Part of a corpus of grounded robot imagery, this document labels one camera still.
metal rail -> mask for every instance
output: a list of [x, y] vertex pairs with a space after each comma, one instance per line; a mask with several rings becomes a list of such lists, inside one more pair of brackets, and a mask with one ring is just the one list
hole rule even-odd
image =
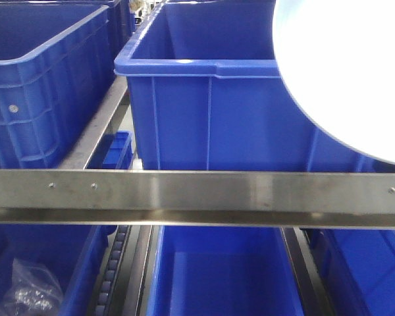
[[395, 227], [395, 174], [0, 170], [0, 222]]
[[96, 162], [103, 161], [129, 106], [126, 91], [126, 78], [117, 77], [73, 150], [60, 164], [60, 169], [98, 167]]

rivet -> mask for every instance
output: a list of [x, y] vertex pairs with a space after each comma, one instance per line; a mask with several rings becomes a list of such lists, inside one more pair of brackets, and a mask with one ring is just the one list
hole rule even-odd
[[19, 112], [19, 108], [18, 108], [17, 105], [12, 104], [12, 105], [9, 105], [9, 111], [10, 111], [11, 113], [17, 113], [17, 112]]

stainless steel bar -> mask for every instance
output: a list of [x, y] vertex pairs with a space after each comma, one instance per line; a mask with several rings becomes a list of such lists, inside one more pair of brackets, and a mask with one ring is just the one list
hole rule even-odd
[[142, 226], [139, 231], [122, 316], [138, 316], [140, 314], [152, 232], [152, 226]]
[[0, 170], [0, 208], [395, 215], [395, 174]]
[[395, 174], [0, 170], [0, 222], [395, 227]]
[[299, 228], [282, 228], [281, 232], [305, 314], [333, 316], [333, 308], [330, 306], [327, 293], [315, 270], [303, 232]]
[[126, 114], [129, 101], [126, 97], [127, 81], [124, 77], [117, 77], [113, 85], [109, 88], [101, 105], [84, 129], [73, 150], [66, 156], [60, 164], [60, 169], [85, 169], [94, 156], [104, 155], [107, 147], [100, 148], [102, 139], [107, 135], [113, 135], [119, 129], [120, 123]]

plastic crate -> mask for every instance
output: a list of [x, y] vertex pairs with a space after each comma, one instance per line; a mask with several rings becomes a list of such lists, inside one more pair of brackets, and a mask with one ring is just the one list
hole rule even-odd
[[106, 7], [0, 5], [0, 168], [70, 150], [114, 79], [106, 25]]
[[85, 315], [108, 246], [105, 226], [0, 225], [0, 303], [13, 259], [44, 264], [65, 294], [60, 316]]
[[127, 38], [124, 38], [122, 29], [122, 6], [121, 1], [125, 0], [0, 0], [0, 4], [13, 5], [105, 5], [107, 6], [108, 16], [108, 38], [111, 50], [111, 58], [114, 59]]
[[316, 230], [311, 251], [338, 316], [395, 315], [395, 230]]
[[129, 169], [132, 158], [132, 133], [117, 132], [105, 156], [102, 169]]
[[279, 229], [160, 230], [147, 316], [303, 315]]
[[364, 156], [317, 129], [289, 96], [274, 60], [273, 8], [161, 3], [132, 36], [115, 69], [128, 77], [145, 169], [365, 170]]
[[123, 38], [126, 43], [136, 30], [136, 25], [134, 23], [134, 13], [130, 13], [129, 0], [121, 0], [121, 6]]

plastic bag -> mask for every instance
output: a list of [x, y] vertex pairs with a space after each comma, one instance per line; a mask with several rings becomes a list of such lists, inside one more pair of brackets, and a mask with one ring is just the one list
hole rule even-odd
[[59, 281], [44, 265], [15, 259], [0, 316], [56, 316], [62, 301]]

